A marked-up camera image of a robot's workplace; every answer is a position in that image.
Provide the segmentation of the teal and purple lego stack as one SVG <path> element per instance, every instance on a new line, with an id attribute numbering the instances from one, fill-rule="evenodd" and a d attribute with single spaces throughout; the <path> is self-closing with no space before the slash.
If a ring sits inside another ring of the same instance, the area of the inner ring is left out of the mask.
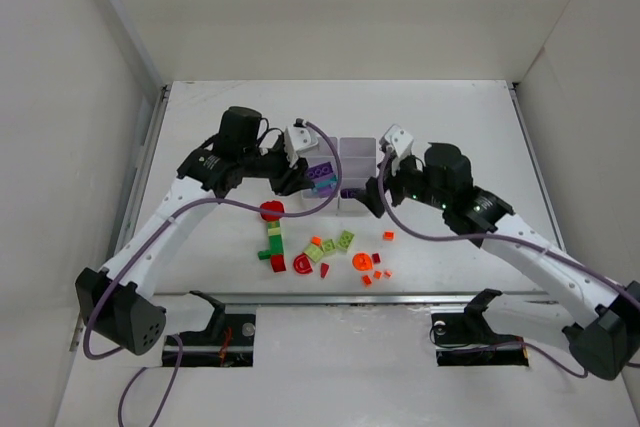
<path id="1" fill-rule="evenodd" d="M 337 176 L 332 174 L 323 175 L 313 179 L 311 195 L 315 198 L 325 198 L 331 195 L 337 184 Z"/>

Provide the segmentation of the green and red duplo stack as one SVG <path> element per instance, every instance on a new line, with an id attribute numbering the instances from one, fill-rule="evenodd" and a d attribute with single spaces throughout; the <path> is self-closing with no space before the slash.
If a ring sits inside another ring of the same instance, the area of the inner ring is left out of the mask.
<path id="1" fill-rule="evenodd" d="M 284 272 L 286 270 L 286 264 L 279 221 L 270 221 L 267 223 L 267 237 L 269 246 L 266 250 L 257 253 L 258 259 L 261 261 L 268 260 L 275 273 Z"/>

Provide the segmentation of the purple lego brick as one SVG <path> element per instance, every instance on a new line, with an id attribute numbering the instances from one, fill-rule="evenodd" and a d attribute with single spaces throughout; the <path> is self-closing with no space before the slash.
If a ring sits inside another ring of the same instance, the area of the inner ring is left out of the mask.
<path id="1" fill-rule="evenodd" d="M 307 174 L 313 180 L 314 184 L 330 181 L 334 178 L 332 163 L 328 161 L 309 166 Z"/>

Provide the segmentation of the red arch duplo brick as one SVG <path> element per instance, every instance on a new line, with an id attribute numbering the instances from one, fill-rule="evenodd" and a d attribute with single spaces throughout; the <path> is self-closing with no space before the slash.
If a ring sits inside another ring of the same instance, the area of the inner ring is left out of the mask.
<path id="1" fill-rule="evenodd" d="M 271 200 L 260 205 L 260 216 L 265 222 L 277 222 L 285 213 L 284 205 L 278 200 Z"/>

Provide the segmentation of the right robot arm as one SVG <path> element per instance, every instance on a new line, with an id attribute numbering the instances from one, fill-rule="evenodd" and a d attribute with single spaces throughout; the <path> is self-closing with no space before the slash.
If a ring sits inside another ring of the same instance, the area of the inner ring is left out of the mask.
<path id="1" fill-rule="evenodd" d="M 394 212 L 410 199 L 442 213 L 448 236 L 438 242 L 469 241 L 506 262 L 552 298 L 549 304 L 513 300 L 486 288 L 460 312 L 433 315 L 437 345 L 463 346 L 471 355 L 525 339 L 568 352 L 584 374 L 614 380 L 639 351 L 639 284 L 622 285 L 558 249 L 513 207 L 476 186 L 469 159 L 452 144 L 433 143 L 423 159 L 394 134 L 380 142 L 383 159 L 358 199 L 376 217 L 388 215 L 405 233 L 420 233 Z"/>

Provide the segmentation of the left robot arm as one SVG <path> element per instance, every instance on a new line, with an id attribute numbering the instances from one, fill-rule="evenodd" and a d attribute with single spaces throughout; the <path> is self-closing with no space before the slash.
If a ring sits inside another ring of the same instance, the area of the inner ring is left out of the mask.
<path id="1" fill-rule="evenodd" d="M 302 154 L 324 134 L 296 120 L 270 148 L 261 147 L 265 119 L 247 107 L 230 107 L 219 130 L 196 147 L 177 169 L 169 191 L 136 234 L 97 270 L 84 269 L 75 287 L 85 324 L 82 348 L 91 360 L 94 333 L 114 350 L 141 356 L 161 338 L 184 333 L 216 339 L 225 328 L 223 303 L 200 291 L 154 303 L 158 281 L 198 224 L 246 178 L 268 180 L 277 196 L 310 188 Z"/>

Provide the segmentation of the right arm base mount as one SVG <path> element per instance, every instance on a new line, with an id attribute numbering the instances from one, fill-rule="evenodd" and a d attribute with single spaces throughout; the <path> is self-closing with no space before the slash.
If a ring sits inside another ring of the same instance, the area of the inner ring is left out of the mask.
<path id="1" fill-rule="evenodd" d="M 503 293 L 484 289 L 464 306 L 431 310 L 429 339 L 438 367 L 528 367 L 523 339 L 496 333 L 484 319 L 488 306 Z"/>

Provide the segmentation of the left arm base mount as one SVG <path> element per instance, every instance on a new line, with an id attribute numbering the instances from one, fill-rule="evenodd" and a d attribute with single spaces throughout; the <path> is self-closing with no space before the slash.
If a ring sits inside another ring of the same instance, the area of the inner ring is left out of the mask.
<path id="1" fill-rule="evenodd" d="M 169 297 L 164 367 L 244 368 L 254 361 L 256 312 L 247 307 L 227 308 L 201 291 Z"/>

